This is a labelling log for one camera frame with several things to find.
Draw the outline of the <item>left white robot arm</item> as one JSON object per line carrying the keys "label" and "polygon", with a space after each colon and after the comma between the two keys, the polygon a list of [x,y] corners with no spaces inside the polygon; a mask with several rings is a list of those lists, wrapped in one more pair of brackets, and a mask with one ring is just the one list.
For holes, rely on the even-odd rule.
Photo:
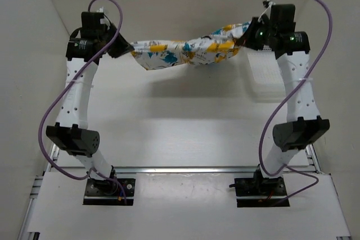
{"label": "left white robot arm", "polygon": [[93,78],[100,58],[118,58],[134,50],[102,11],[82,12],[81,27],[70,35],[66,49],[65,94],[58,99],[60,112],[46,136],[61,150],[75,157],[105,195],[117,191],[114,168],[105,160],[99,146],[100,134],[88,128],[88,104]]}

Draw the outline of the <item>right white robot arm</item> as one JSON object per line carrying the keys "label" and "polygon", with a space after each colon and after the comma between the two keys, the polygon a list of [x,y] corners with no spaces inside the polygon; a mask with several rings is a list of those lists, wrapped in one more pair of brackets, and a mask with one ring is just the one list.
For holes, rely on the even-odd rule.
{"label": "right white robot arm", "polygon": [[267,157],[259,155],[261,176],[253,180],[253,190],[265,195],[273,188],[271,178],[279,178],[290,160],[307,145],[314,143],[330,128],[317,108],[309,75],[310,44],[308,35],[295,30],[295,6],[269,3],[259,17],[252,19],[235,44],[253,50],[269,47],[281,70],[286,97],[267,120],[269,127],[282,106],[287,107],[286,122],[272,130],[273,146]]}

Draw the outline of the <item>colourful printed shorts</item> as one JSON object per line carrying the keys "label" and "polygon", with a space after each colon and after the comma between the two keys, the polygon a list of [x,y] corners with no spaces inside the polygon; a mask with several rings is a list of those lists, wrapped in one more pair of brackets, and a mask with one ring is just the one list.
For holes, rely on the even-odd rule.
{"label": "colourful printed shorts", "polygon": [[146,40],[131,43],[131,55],[145,70],[173,66],[210,65],[238,54],[235,40],[248,29],[250,22],[230,24],[209,35],[191,40]]}

